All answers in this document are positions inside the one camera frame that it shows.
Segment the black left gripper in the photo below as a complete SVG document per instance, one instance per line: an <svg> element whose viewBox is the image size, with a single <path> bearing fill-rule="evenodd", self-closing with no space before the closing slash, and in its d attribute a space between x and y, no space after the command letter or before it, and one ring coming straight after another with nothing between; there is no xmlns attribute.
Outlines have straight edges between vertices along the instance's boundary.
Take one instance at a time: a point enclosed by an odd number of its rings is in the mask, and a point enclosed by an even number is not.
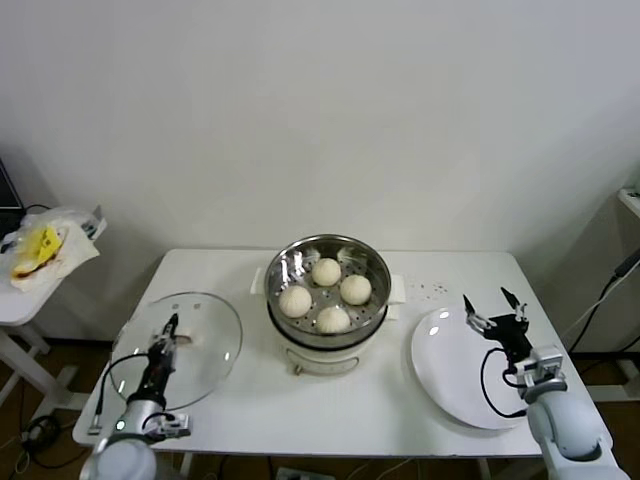
<svg viewBox="0 0 640 480"><path fill-rule="evenodd" d="M175 342L177 346L193 343L190 336L176 335L179 315L173 313L164 326L151 337L151 344ZM175 371L175 349L173 347L153 346L147 353L148 365L145 367L138 388L133 393L134 400L165 400L165 390L170 375Z"/></svg>

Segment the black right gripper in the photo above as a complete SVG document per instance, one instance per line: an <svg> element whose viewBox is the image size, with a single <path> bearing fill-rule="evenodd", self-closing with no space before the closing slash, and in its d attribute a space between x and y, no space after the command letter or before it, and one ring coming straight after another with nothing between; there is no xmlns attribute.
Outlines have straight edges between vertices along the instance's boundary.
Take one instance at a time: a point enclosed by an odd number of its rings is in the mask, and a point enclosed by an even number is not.
<svg viewBox="0 0 640 480"><path fill-rule="evenodd" d="M469 298L464 295L466 323L475 332L483 333L485 339L498 342L508 360L525 360L532 350L526 336L529 328L529 323L525 321L527 304L522 303L514 293L504 287L501 288L501 292L514 314L485 318L476 312Z"/></svg>

